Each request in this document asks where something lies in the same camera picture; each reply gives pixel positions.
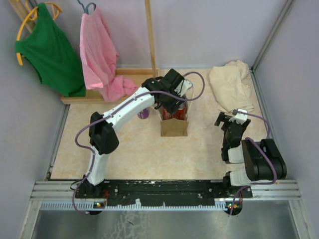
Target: yellow hanger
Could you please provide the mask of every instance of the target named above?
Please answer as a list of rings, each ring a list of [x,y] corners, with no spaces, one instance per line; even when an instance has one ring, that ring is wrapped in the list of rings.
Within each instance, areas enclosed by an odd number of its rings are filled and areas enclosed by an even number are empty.
[[[62,12],[61,8],[60,8],[58,5],[56,5],[55,3],[52,3],[52,2],[49,2],[49,1],[48,1],[48,2],[45,2],[45,4],[51,4],[52,12],[53,12],[53,20],[56,20],[56,18],[59,16],[60,12]],[[26,5],[26,7],[28,8],[28,10],[30,11],[30,8],[29,8],[29,6],[28,6],[28,4],[27,4],[27,0],[25,1],[25,5]],[[22,30],[23,30],[23,28],[24,28],[26,22],[27,22],[28,20],[34,21],[34,20],[38,17],[38,14],[37,14],[37,11],[36,11],[37,9],[38,9],[38,6],[36,6],[32,11],[30,11],[29,14],[28,14],[28,15],[25,17],[25,19],[23,20],[22,25],[21,25],[21,27],[20,27],[20,30],[19,30],[19,32],[18,32],[18,36],[16,37],[16,40],[17,40],[17,41],[20,41],[20,37],[21,37],[21,34],[22,34]],[[16,57],[17,57],[17,59],[18,59],[19,65],[20,65],[20,66],[23,66],[21,53],[17,53],[17,54],[16,54]]]

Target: wooden rack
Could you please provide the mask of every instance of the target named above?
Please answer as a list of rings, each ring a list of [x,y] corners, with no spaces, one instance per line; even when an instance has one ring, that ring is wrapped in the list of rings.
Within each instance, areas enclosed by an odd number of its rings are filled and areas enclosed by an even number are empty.
[[[28,15],[28,11],[25,6],[19,0],[8,0],[12,8],[23,21]],[[159,75],[160,70],[156,68],[155,63],[155,47],[154,47],[154,38],[153,38],[153,24],[152,24],[152,12],[150,0],[145,0],[145,9],[146,9],[146,19],[148,24],[148,35],[150,43],[150,52],[151,52],[151,64],[152,68],[118,68],[116,70],[116,75],[124,75],[132,79],[137,87],[140,87],[141,84],[148,78],[156,77]],[[29,32],[32,32],[35,24],[33,21],[28,21],[26,24]],[[120,103],[124,101],[126,97],[121,97],[118,101],[112,103]],[[98,91],[86,90],[84,97],[61,97],[61,101],[64,104],[96,104],[96,103],[105,103],[102,96]]]
[[[159,68],[155,69],[156,76],[159,75]],[[153,77],[153,70],[152,68],[118,68],[116,69],[116,75],[124,75],[125,77],[128,77],[132,79],[137,87],[140,87],[141,84],[148,78]],[[121,103],[125,99],[127,99],[128,96],[121,97],[116,102],[111,103]],[[86,90],[84,97],[61,97],[61,101],[68,105],[68,104],[100,104],[105,103],[102,96],[98,91],[93,90]]]

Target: pink shirt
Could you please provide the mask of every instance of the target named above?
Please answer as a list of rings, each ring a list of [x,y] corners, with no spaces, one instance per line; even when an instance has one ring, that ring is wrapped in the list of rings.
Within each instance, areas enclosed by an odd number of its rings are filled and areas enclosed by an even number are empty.
[[[98,90],[104,101],[117,101],[137,89],[131,79],[124,76],[115,77],[119,54],[98,7],[92,15],[82,15],[80,56],[86,88]]]

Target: green shirt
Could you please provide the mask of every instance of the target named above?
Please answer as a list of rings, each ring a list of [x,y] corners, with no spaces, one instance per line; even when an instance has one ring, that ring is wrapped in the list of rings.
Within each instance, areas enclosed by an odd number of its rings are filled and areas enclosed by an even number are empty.
[[[81,61],[44,3],[38,5],[33,32],[15,43],[15,51],[31,63],[42,84],[64,96],[85,96]]]

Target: brown paper bag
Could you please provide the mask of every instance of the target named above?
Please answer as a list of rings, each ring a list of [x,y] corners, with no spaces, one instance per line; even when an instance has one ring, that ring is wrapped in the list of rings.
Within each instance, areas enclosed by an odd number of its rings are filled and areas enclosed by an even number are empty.
[[[162,118],[163,108],[160,109],[160,115]],[[186,120],[179,119],[166,119],[161,120],[160,122],[160,135],[162,137],[177,137],[177,136],[187,136],[188,129],[188,111],[185,116]]]

